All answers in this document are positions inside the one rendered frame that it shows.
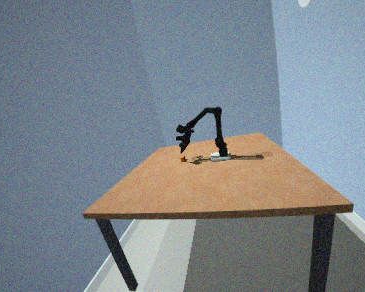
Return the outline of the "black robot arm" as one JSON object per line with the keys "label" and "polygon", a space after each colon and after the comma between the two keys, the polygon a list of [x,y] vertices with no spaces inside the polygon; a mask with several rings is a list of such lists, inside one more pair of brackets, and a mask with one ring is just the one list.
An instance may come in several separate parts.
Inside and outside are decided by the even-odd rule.
{"label": "black robot arm", "polygon": [[[216,107],[216,108],[204,108],[204,110],[196,116],[193,120],[188,122],[186,126],[178,125],[176,132],[179,132],[181,134],[185,133],[184,135],[187,137],[191,137],[191,133],[194,133],[194,130],[191,130],[196,123],[206,114],[206,113],[214,113],[215,119],[216,119],[216,129],[217,129],[217,138],[215,139],[215,144],[219,148],[219,155],[220,157],[229,156],[228,155],[228,148],[227,144],[224,142],[223,136],[222,136],[222,127],[221,127],[221,115],[222,115],[222,108]],[[184,136],[183,135],[183,136]],[[183,136],[177,136],[176,141],[183,141]]]}

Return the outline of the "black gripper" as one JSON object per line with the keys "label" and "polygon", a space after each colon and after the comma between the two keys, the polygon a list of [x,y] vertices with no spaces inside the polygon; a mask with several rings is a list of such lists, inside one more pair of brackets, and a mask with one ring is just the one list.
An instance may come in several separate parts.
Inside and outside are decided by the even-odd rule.
{"label": "black gripper", "polygon": [[179,147],[181,148],[181,154],[186,149],[186,147],[189,145],[189,143],[190,143],[190,137],[187,137],[187,136],[184,135],[182,142],[179,144]]}

